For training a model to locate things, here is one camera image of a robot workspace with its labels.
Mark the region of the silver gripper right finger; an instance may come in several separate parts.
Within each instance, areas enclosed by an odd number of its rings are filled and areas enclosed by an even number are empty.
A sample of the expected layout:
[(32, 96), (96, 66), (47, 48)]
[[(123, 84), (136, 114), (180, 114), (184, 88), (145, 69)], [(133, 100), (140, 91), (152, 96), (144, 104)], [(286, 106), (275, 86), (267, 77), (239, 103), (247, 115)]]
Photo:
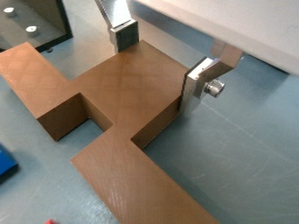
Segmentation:
[(215, 40), (211, 47), (213, 59), (204, 57), (184, 75), (181, 84), (180, 113), (188, 115), (199, 106), (204, 95), (217, 98), (225, 84), (219, 77), (237, 65), (243, 51), (233, 45)]

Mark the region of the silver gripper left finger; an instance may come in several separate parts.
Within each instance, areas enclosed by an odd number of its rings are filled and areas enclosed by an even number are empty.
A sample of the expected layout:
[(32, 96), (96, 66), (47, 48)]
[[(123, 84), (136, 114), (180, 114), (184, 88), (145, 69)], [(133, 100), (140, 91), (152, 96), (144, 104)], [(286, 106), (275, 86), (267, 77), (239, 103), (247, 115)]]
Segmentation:
[(132, 19), (127, 0), (95, 0), (107, 22), (109, 40), (120, 53), (139, 41), (137, 22)]

